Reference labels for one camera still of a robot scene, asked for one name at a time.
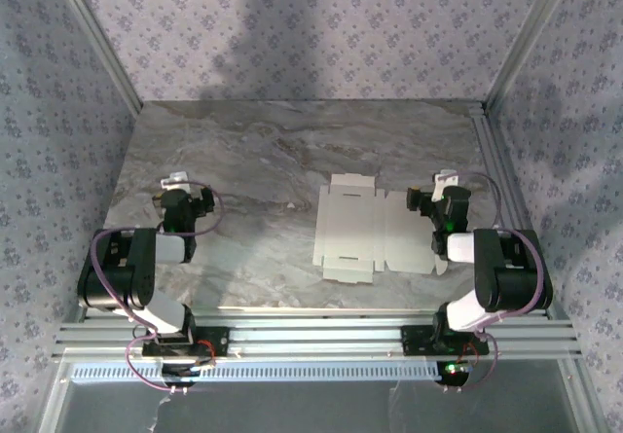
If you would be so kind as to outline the white and yellow paper box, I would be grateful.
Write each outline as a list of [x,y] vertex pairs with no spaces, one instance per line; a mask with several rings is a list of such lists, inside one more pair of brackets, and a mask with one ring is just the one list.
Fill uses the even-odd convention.
[[320,188],[312,263],[322,277],[371,283],[386,270],[443,274],[448,264],[431,248],[430,219],[407,207],[405,192],[376,187],[371,176],[334,174]]

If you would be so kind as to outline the aluminium side rail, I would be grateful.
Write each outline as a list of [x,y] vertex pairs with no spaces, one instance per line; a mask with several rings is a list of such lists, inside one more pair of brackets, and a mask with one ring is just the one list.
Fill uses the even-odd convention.
[[[501,194],[501,207],[499,217],[495,221],[497,225],[504,229],[527,230],[534,229],[531,219],[525,210],[524,198],[518,183],[514,179],[514,168],[512,166],[509,155],[505,152],[505,144],[502,139],[501,132],[492,125],[491,121],[485,114],[482,104],[468,104],[469,116],[473,124],[475,137],[477,140],[477,150],[482,158],[478,164],[477,171],[484,171],[489,177],[493,178],[499,192]],[[474,178],[468,180],[469,184],[484,182],[483,185],[488,188],[490,193],[485,193],[487,198],[491,200],[481,214],[477,209],[479,218],[482,216],[484,225],[490,225],[496,215],[497,206],[495,201],[495,188],[490,190],[490,182],[487,179],[478,180]],[[546,310],[549,319],[569,320],[568,315],[564,311],[562,305],[557,300],[556,294],[551,306]]]

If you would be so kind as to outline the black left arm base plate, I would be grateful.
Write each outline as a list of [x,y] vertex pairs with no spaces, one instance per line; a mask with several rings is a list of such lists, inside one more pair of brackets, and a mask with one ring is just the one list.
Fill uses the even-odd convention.
[[226,356],[230,329],[218,326],[197,327],[192,336],[158,335],[154,342],[143,345],[145,357],[210,358]]

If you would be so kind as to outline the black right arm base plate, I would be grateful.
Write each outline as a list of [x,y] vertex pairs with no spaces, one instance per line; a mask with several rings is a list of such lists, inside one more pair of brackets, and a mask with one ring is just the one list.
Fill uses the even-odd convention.
[[459,356],[463,353],[488,355],[489,346],[471,333],[439,332],[431,325],[400,328],[403,354],[407,356]]

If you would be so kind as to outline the aluminium mounting rail beam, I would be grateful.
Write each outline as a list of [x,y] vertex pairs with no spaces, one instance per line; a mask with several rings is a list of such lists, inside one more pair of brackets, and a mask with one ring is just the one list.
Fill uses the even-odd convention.
[[[201,326],[230,330],[226,361],[389,360],[402,358],[400,330],[432,320],[405,309],[196,308]],[[579,341],[567,319],[538,310],[489,328],[503,360],[578,358]],[[52,356],[73,361],[119,361],[134,330],[122,316],[87,310],[62,324]]]

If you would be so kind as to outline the aluminium corner post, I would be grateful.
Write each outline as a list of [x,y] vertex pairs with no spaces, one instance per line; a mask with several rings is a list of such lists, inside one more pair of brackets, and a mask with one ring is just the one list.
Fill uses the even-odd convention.
[[121,98],[136,118],[142,110],[143,103],[88,0],[66,0],[66,2]]
[[484,102],[484,112],[491,115],[499,110],[512,88],[544,26],[561,0],[534,0],[508,55],[495,77]]

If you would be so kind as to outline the aluminium lower frame bar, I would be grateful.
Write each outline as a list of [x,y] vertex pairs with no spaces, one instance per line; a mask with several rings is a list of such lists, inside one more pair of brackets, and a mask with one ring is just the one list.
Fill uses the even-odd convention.
[[61,361],[59,363],[36,433],[56,432],[65,397],[71,384],[72,370],[71,362]]
[[584,361],[560,360],[559,368],[578,432],[610,433]]

